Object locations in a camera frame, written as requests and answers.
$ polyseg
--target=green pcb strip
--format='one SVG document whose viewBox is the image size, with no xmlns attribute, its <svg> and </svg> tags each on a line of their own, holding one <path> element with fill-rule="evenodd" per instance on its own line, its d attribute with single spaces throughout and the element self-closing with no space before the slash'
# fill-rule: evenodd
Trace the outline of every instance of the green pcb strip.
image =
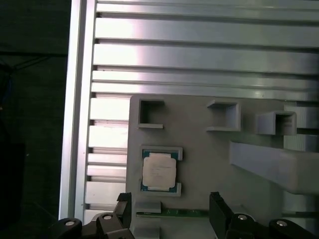
<svg viewBox="0 0 319 239">
<path fill-rule="evenodd" d="M 209 212 L 205 210 L 189 209 L 162 209 L 161 213 L 136 213 L 138 217 L 172 217 L 172 218 L 208 218 Z"/>
</svg>

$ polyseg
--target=square slot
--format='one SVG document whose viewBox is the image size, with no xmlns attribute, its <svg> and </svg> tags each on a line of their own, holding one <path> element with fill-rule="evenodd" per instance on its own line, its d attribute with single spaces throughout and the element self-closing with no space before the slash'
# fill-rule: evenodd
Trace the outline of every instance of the square slot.
<svg viewBox="0 0 319 239">
<path fill-rule="evenodd" d="M 164 105 L 163 100 L 140 100 L 139 128 L 164 128 L 157 117 Z"/>
<path fill-rule="evenodd" d="M 273 111 L 256 116 L 256 133 L 270 135 L 294 135 L 297 133 L 295 112 Z"/>
<path fill-rule="evenodd" d="M 294 115 L 276 115 L 276 134 L 291 135 L 296 134 L 293 129 Z"/>
<path fill-rule="evenodd" d="M 207 107 L 212 111 L 212 126 L 206 131 L 240 131 L 240 105 L 237 102 L 218 102 L 213 100 Z"/>
</svg>

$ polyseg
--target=gray 3d-printed tray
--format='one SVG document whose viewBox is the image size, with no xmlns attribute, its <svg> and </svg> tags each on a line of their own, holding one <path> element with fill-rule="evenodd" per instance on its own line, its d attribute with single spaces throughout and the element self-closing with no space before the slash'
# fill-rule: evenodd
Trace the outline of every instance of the gray 3d-printed tray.
<svg viewBox="0 0 319 239">
<path fill-rule="evenodd" d="M 229 147 L 231 141 L 282 147 L 280 130 L 272 128 L 270 133 L 264 130 L 263 134 L 258 134 L 257 129 L 261 127 L 258 127 L 256 115 L 283 110 L 284 102 L 272 100 L 134 95 L 130 104 L 126 191 L 132 192 L 132 227 L 137 227 L 136 236 L 144 238 L 138 232 L 141 220 L 154 229 L 150 230 L 153 234 L 150 233 L 147 238 L 158 238 L 158 228 L 161 232 L 172 233 L 172 222 L 181 226 L 178 223 L 183 220 L 159 219 L 159 226 L 153 227 L 151 219 L 135 217 L 136 212 L 142 210 L 140 205 L 147 208 L 147 203 L 154 202 L 156 205 L 161 202 L 166 208 L 208 210 L 209 193 L 213 191 L 219 191 L 230 205 L 242 205 L 261 223 L 279 217 L 282 190 L 267 179 L 231 165 Z M 282 121 L 275 121 L 274 127 L 282 127 L 277 125 Z M 292 127 L 292 130 L 285 132 L 295 132 L 294 124 L 284 123 L 286 128 Z M 158 152 L 161 153 L 171 153 L 171 147 L 182 148 L 182 161 L 176 163 L 180 195 L 148 193 L 141 189 L 143 150 L 151 146 L 159 147 L 161 150 Z M 199 220 L 202 219 L 188 219 L 188 222 L 189 225 L 196 225 Z M 204 225 L 210 232 L 209 223 Z M 179 233 L 175 232 L 172 238 L 184 238 L 183 232 L 187 227 L 187 224 L 184 224 L 184 229 L 176 227 Z M 164 234 L 164 238 L 170 238 L 167 233 Z M 189 238 L 208 238 L 198 231 L 188 235 Z"/>
</svg>

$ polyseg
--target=black cable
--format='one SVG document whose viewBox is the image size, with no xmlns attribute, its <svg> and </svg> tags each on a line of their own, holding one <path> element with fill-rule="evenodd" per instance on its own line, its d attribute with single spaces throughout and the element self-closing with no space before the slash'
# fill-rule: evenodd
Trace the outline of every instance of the black cable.
<svg viewBox="0 0 319 239">
<path fill-rule="evenodd" d="M 25 69 L 25 68 L 30 67 L 30 66 L 34 66 L 34 65 L 36 65 L 36 64 L 38 64 L 38 63 L 40 63 L 40 62 L 42 62 L 42 61 L 46 61 L 46 60 L 48 60 L 48 59 L 50 59 L 50 58 L 51 58 L 51 57 L 44 57 L 44 58 L 39 59 L 38 61 L 35 61 L 35 62 L 30 63 L 30 64 L 28 64 L 28 65 L 25 65 L 25 66 L 22 66 L 22 67 L 19 67 L 19 68 L 14 68 L 14 72 L 15 72 L 15 71 L 22 70 L 22 69 Z"/>
<path fill-rule="evenodd" d="M 64 58 L 68 54 L 57 54 L 57 53 L 41 53 L 41 52 L 16 52 L 16 51 L 0 51 L 0 56 L 21 56 L 21 57 L 57 57 Z"/>
<path fill-rule="evenodd" d="M 18 64 L 15 64 L 15 65 L 13 66 L 13 68 L 15 69 L 15 68 L 17 68 L 18 66 L 25 65 L 25 64 L 27 64 L 27 63 L 37 61 L 37 60 L 39 60 L 39 59 L 41 59 L 41 58 L 42 58 L 42 57 L 35 57 L 35 58 L 30 59 L 30 60 L 20 62 L 20 63 L 18 63 Z"/>
<path fill-rule="evenodd" d="M 0 117 L 0 130 L 3 132 L 4 134 L 4 140 L 5 142 L 10 143 L 11 142 L 11 136 L 9 134 L 9 132 L 7 131 L 4 122 L 2 121 L 1 117 Z"/>
</svg>

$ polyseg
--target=screw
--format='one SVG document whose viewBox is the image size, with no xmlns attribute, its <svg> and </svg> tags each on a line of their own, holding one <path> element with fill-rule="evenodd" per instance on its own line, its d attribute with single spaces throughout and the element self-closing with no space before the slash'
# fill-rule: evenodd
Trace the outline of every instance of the screw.
<svg viewBox="0 0 319 239">
<path fill-rule="evenodd" d="M 281 227 L 286 227 L 287 226 L 287 223 L 284 222 L 284 221 L 277 221 L 277 224 Z"/>
<path fill-rule="evenodd" d="M 110 215 L 106 215 L 106 216 L 103 217 L 103 219 L 105 219 L 105 220 L 109 220 L 111 218 L 112 218 L 112 216 L 110 216 Z"/>
<path fill-rule="evenodd" d="M 239 215 L 238 218 L 240 220 L 247 220 L 247 217 L 245 215 Z"/>
<path fill-rule="evenodd" d="M 75 224 L 75 222 L 73 222 L 73 221 L 69 221 L 69 222 L 65 223 L 66 226 L 71 226 L 71 225 L 74 225 L 74 224 Z"/>
</svg>

